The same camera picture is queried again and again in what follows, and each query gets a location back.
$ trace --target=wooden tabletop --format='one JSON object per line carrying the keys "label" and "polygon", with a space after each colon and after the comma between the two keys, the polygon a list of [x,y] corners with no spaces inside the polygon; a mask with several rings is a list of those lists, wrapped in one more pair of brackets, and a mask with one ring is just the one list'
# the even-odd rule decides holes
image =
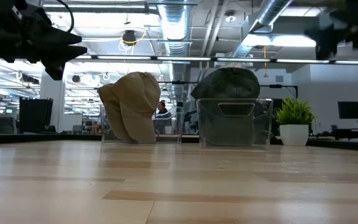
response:
{"label": "wooden tabletop", "polygon": [[0,223],[358,223],[358,151],[2,144]]}

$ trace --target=exposed ceiling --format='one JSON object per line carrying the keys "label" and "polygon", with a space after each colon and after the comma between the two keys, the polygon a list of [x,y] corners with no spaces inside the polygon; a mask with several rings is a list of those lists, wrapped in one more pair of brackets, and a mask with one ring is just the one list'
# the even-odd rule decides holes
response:
{"label": "exposed ceiling", "polygon": [[[163,43],[159,41],[163,40],[163,34],[161,29],[160,17],[156,14],[127,14],[127,13],[98,13],[96,8],[100,8],[100,4],[104,6],[108,4],[117,4],[117,1],[66,1],[70,4],[82,4],[89,7],[87,12],[76,12],[75,16],[75,28],[74,34],[78,34],[83,37],[82,46],[88,48],[89,54],[99,55],[165,55],[166,49]],[[318,1],[318,0],[296,0],[292,2],[291,6],[287,8],[282,17],[293,18],[292,21],[296,21],[297,18],[314,18],[321,11],[340,6],[342,1]],[[218,35],[217,41],[213,45],[211,55],[216,53],[227,54],[232,52],[244,39],[241,33],[241,27],[246,16],[257,12],[259,10],[261,1],[230,1],[227,5],[226,11],[234,11],[236,20],[234,22],[227,22],[223,20]],[[50,5],[58,4],[54,0],[45,0],[44,6],[46,9],[52,9],[48,7]],[[128,2],[121,2],[123,10],[127,6]],[[190,36],[189,41],[191,47],[189,56],[200,56],[201,48],[204,41],[204,35],[206,32],[207,22],[211,18],[210,12],[213,7],[212,0],[199,1],[198,5],[193,6],[190,14]],[[54,12],[48,12],[53,25],[59,29],[67,30],[70,26],[70,15],[66,12],[64,7],[58,10],[54,9]],[[291,29],[292,27],[281,28],[279,24],[277,29]],[[135,36],[138,41],[133,47],[120,46],[121,35],[125,30],[134,30]],[[281,30],[273,30],[276,33],[280,33]],[[254,47],[251,52],[253,57],[267,58],[296,58],[296,59],[313,59],[314,47],[280,47],[280,46],[266,46]],[[358,51],[353,51],[349,45],[340,46],[337,59],[358,59]],[[264,64],[255,63],[253,68],[262,68]],[[269,68],[282,68],[287,69],[287,72],[292,72],[299,68],[299,65],[279,65],[272,64]],[[15,63],[6,63],[0,60],[0,86],[30,86],[31,88],[17,88],[16,93],[22,93],[25,96],[36,96],[39,94],[39,85],[33,85],[21,82],[18,78],[18,72],[30,75],[41,81],[42,65],[40,63],[30,64],[24,61],[17,61]],[[87,86],[99,86],[105,83],[115,82],[121,76],[131,71],[146,71],[155,75],[158,80],[171,81],[172,78],[169,74],[168,64],[157,63],[95,63],[95,62],[70,62],[67,63],[65,71],[67,73],[67,92],[66,95],[71,97],[67,98],[67,107],[75,108],[75,105],[83,105],[85,107],[93,108],[88,105],[87,102],[91,97],[95,100],[98,99],[96,91],[89,90],[70,90],[70,87],[87,87]],[[82,80],[87,82],[74,83],[72,77],[74,75],[81,76]],[[163,93],[163,97],[169,96],[169,92]]]}

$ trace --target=black monitor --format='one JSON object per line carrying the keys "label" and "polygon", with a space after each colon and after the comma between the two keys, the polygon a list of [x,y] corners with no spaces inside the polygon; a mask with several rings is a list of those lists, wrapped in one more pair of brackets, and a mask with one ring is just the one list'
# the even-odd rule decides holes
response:
{"label": "black monitor", "polygon": [[358,102],[338,102],[340,119],[358,119]]}

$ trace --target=green plant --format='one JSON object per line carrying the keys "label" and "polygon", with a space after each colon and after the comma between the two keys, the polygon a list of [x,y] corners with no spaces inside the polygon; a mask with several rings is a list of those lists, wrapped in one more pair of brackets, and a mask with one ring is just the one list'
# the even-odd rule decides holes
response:
{"label": "green plant", "polygon": [[311,113],[311,106],[308,102],[302,103],[300,100],[286,98],[283,100],[282,108],[276,110],[274,119],[278,124],[311,124],[316,118]]}

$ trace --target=baseball cap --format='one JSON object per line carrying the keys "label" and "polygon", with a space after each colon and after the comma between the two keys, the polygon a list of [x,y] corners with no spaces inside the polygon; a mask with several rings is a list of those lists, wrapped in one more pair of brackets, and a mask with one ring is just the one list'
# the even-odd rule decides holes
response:
{"label": "baseball cap", "polygon": [[98,91],[111,128],[120,140],[155,142],[152,115],[161,92],[153,75],[132,72]]}
{"label": "baseball cap", "polygon": [[258,78],[248,69],[220,68],[209,74],[191,92],[199,100],[200,134],[215,146],[253,144],[259,93]]}

